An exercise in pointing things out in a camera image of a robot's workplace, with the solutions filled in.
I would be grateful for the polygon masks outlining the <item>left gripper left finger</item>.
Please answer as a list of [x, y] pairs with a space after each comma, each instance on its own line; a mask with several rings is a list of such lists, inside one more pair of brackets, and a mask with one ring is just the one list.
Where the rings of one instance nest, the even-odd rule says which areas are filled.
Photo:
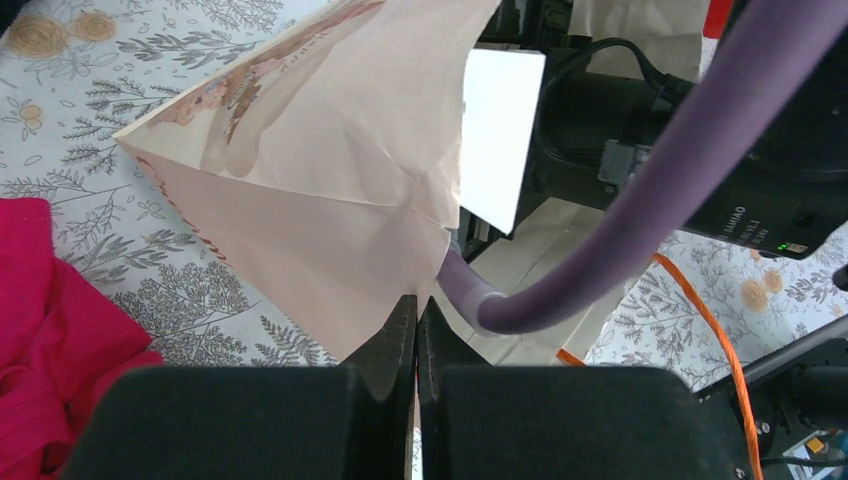
[[65, 479], [408, 479], [417, 300], [335, 366], [145, 367], [96, 408]]

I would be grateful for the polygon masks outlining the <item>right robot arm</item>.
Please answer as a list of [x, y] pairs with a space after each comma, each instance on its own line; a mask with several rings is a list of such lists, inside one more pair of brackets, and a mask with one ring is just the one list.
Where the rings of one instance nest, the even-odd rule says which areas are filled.
[[[605, 210], [643, 166], [747, 1], [505, 1], [483, 46], [545, 57], [518, 215], [550, 199]], [[812, 255], [847, 221], [847, 39], [812, 71], [685, 231]]]

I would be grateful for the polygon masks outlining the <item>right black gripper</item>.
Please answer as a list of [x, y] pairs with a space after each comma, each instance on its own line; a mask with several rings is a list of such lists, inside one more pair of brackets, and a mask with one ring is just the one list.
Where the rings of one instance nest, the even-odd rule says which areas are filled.
[[[619, 164], [632, 175], [694, 86], [657, 69], [629, 40], [569, 34], [572, 10], [570, 1], [503, 1], [480, 36], [545, 57], [516, 224], [550, 198], [607, 209], [628, 181], [608, 170]], [[632, 53], [639, 77], [589, 71], [593, 57], [612, 48]], [[612, 147], [624, 148], [624, 158], [610, 159]]]

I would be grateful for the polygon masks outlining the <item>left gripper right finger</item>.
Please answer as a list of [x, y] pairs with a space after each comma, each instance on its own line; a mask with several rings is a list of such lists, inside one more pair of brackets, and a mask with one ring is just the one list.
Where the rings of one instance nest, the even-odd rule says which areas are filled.
[[748, 479], [735, 441], [654, 367], [494, 366], [435, 300], [417, 327], [427, 479]]

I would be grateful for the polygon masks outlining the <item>peach paper bag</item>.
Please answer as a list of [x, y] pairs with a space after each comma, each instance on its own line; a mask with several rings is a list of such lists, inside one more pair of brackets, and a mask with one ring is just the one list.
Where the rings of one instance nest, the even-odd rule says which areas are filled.
[[728, 175], [769, 117], [718, 59], [601, 226], [506, 295], [450, 246], [463, 84], [493, 1], [336, 1], [120, 130], [117, 143], [227, 264], [350, 354], [440, 283], [482, 333], [568, 319], [623, 281]]

